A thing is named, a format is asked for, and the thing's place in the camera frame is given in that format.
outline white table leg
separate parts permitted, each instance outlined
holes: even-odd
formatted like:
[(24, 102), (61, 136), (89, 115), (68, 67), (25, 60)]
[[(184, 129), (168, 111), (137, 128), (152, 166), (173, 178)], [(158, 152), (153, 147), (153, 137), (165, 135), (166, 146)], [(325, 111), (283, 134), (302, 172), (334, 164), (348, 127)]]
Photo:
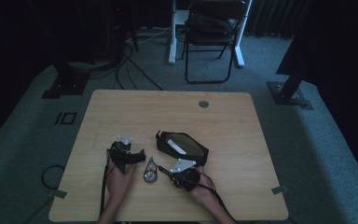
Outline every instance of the white table leg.
[(171, 35), (171, 47), (169, 64), (175, 64), (176, 58), (176, 0), (172, 0), (172, 35)]
[(245, 62), (242, 57), (240, 44), (241, 44), (241, 40), (242, 40), (243, 31), (245, 30), (245, 25), (248, 20), (249, 8), (251, 7), (251, 4), (252, 4), (252, 0), (249, 0), (248, 7), (246, 8), (245, 17), (243, 18), (243, 20), (240, 24), (240, 31), (238, 32), (238, 35), (237, 35), (237, 43), (235, 44), (235, 56), (237, 57), (237, 63), (238, 63), (239, 67), (245, 66)]

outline black cable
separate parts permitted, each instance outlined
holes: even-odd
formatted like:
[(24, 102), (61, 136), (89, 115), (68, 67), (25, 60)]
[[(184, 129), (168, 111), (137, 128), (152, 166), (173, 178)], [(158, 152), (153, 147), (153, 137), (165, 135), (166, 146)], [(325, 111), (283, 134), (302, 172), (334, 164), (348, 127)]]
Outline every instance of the black cable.
[[(48, 184), (46, 183), (46, 181), (45, 181), (46, 172), (47, 172), (48, 170), (50, 170), (51, 168), (56, 168), (56, 167), (62, 168), (63, 171), (65, 170), (65, 168), (64, 168), (63, 166), (61, 166), (61, 165), (51, 165), (51, 166), (49, 166), (48, 168), (46, 168), (46, 169), (43, 171), (42, 175), (41, 175), (42, 184), (43, 184), (43, 186), (45, 186), (45, 187), (48, 188), (48, 189), (52, 189), (52, 190), (58, 189), (58, 186), (57, 186), (57, 187), (52, 187), (52, 186), (48, 185)], [(43, 208), (45, 208), (46, 205), (48, 205), (53, 199), (54, 199), (53, 197), (48, 198), (30, 217), (28, 217), (28, 219), (24, 222), (24, 224), (30, 223), (30, 222), (32, 221), (32, 219), (34, 219), (34, 217), (35, 217), (37, 214), (39, 214), (39, 213), (43, 210)]]
[(45, 203), (42, 204), (42, 206), (40, 206), (25, 222), (24, 224), (28, 224), (32, 221), (32, 219), (34, 219), (34, 217), (39, 214), (43, 208), (46, 207), (46, 205), (48, 205), (54, 198), (49, 198), (45, 201)]
[(138, 68), (138, 70), (139, 70), (149, 81), (151, 81), (157, 88), (159, 88), (161, 91), (163, 91), (163, 89), (162, 89), (150, 76), (148, 76), (148, 75), (144, 72), (144, 70), (142, 70), (142, 69), (138, 66), (138, 64), (136, 64), (130, 57), (127, 57), (127, 55), (125, 55), (125, 54), (123, 54), (123, 55), (124, 55), (124, 57), (126, 57), (126, 59), (127, 59), (128, 61), (130, 61), (136, 68)]
[(135, 85), (135, 83), (133, 82), (131, 76), (130, 76), (130, 71), (129, 71), (129, 67), (126, 64), (126, 69), (127, 69), (127, 77), (129, 78), (130, 82), (132, 83), (133, 87), (138, 90), (138, 87)]
[[(211, 179), (209, 176), (207, 176), (207, 177), (211, 180), (211, 182), (212, 182), (212, 184), (213, 184), (213, 187), (214, 187), (214, 183), (213, 183), (212, 179)], [(228, 212), (228, 210), (227, 210), (225, 204), (223, 203), (222, 198), (220, 197), (220, 195), (217, 193), (217, 191), (216, 191), (215, 189), (210, 189), (209, 187), (206, 187), (205, 185), (202, 185), (202, 184), (200, 184), (200, 183), (196, 183), (196, 182), (193, 182), (193, 181), (190, 181), (190, 180), (186, 180), (186, 179), (183, 179), (183, 180), (186, 181), (186, 182), (189, 182), (189, 183), (191, 183), (191, 184), (194, 184), (194, 185), (196, 185), (196, 186), (200, 186), (200, 187), (202, 187), (202, 188), (207, 189), (208, 191), (210, 191), (210, 192), (213, 194), (213, 196), (216, 197), (216, 199), (217, 199), (217, 201), (219, 202), (219, 204), (223, 207), (223, 209), (225, 209), (226, 213), (231, 217), (231, 219), (232, 219), (235, 223), (239, 224), (239, 222), (238, 222), (237, 220), (235, 220), (235, 218)]]
[[(130, 50), (131, 50), (130, 56), (132, 56), (133, 50), (132, 50), (131, 47), (130, 47)], [(118, 79), (118, 73), (119, 73), (121, 67), (123, 66), (123, 64), (126, 63), (126, 62), (127, 62), (127, 59), (122, 60), (121, 63), (120, 63), (120, 65), (119, 65), (119, 66), (117, 67), (117, 69), (116, 69), (116, 73), (115, 73), (116, 80), (115, 80), (115, 83), (113, 84), (113, 90), (116, 89), (116, 83), (118, 83), (118, 85), (120, 86), (120, 88), (121, 88), (122, 90), (125, 90), (124, 87), (123, 87), (123, 85), (121, 85), (120, 80)]]
[(45, 174), (48, 172), (48, 170), (50, 170), (51, 168), (56, 168), (56, 167), (61, 168), (63, 171), (65, 170), (65, 168), (63, 166), (61, 166), (61, 165), (52, 165), (52, 166), (49, 166), (48, 168), (46, 168), (42, 173), (42, 176), (41, 176), (42, 184), (48, 189), (58, 189), (58, 186), (57, 187), (52, 187), (52, 186), (48, 185), (46, 183), (46, 181), (45, 181)]
[(104, 195), (105, 195), (105, 186), (106, 186), (108, 167), (109, 167), (109, 164), (106, 164), (105, 168), (104, 168), (104, 171), (103, 171), (103, 186), (102, 186), (102, 189), (101, 189), (100, 215), (103, 213), (103, 210), (104, 210)]
[(289, 219), (292, 223), (297, 224), (292, 217), (289, 216), (288, 219)]
[(115, 69), (112, 69), (112, 71), (106, 72), (105, 74), (103, 74), (103, 75), (101, 75), (101, 76), (99, 76), (99, 77), (93, 76), (93, 75), (91, 74), (91, 76), (89, 77), (89, 80), (95, 80), (95, 79), (100, 79), (100, 78), (103, 78), (103, 77), (107, 77), (107, 76), (111, 75), (112, 73), (114, 73), (115, 71), (116, 71), (116, 68), (115, 68)]

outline black chair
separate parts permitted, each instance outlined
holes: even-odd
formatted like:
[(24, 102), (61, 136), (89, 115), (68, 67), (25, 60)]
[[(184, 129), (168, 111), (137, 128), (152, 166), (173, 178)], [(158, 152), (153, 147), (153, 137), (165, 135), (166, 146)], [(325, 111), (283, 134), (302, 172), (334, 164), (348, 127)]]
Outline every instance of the black chair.
[[(186, 81), (190, 84), (223, 83), (231, 74), (238, 26), (246, 13), (246, 3), (242, 0), (195, 0), (189, 8), (186, 21), (185, 44), (182, 59), (186, 53)], [(189, 49), (189, 46), (221, 46), (223, 49)], [(188, 53), (194, 51), (220, 51), (218, 59), (227, 46), (231, 46), (231, 56), (227, 76), (218, 80), (189, 80)]]

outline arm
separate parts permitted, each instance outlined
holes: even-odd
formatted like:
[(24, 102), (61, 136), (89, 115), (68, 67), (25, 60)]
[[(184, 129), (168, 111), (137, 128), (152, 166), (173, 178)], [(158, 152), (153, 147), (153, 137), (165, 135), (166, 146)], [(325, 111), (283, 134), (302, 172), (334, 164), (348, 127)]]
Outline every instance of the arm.
[[(205, 174), (205, 171), (202, 166), (198, 167), (197, 171), (202, 174)], [(213, 183), (205, 175), (200, 176), (200, 184), (210, 189), (213, 189)], [(218, 223), (235, 224), (235, 221), (219, 204), (216, 197), (209, 190), (197, 186), (189, 193), (194, 199), (194, 201), (204, 206), (212, 214), (212, 216)]]
[(119, 169), (115, 168), (112, 161), (109, 162), (109, 172), (113, 169), (106, 180), (109, 199), (98, 219), (99, 224), (111, 224), (115, 221), (118, 208), (121, 206), (130, 187), (135, 168), (136, 164), (133, 164), (130, 170), (124, 175)]

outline black device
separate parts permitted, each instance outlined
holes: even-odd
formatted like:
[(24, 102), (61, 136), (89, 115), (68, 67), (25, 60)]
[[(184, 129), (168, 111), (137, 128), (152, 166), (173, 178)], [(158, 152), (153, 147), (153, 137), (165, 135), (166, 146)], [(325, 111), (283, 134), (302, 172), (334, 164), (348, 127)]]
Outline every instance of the black device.
[(127, 164), (134, 164), (146, 160), (144, 149), (134, 154), (131, 154), (130, 150), (131, 143), (125, 144), (121, 141), (115, 141), (110, 149), (108, 149), (110, 159), (123, 174), (125, 173)]
[(167, 175), (177, 188), (185, 191), (191, 191), (200, 182), (200, 173), (194, 168), (185, 169), (180, 173), (171, 173), (162, 166), (158, 169)]

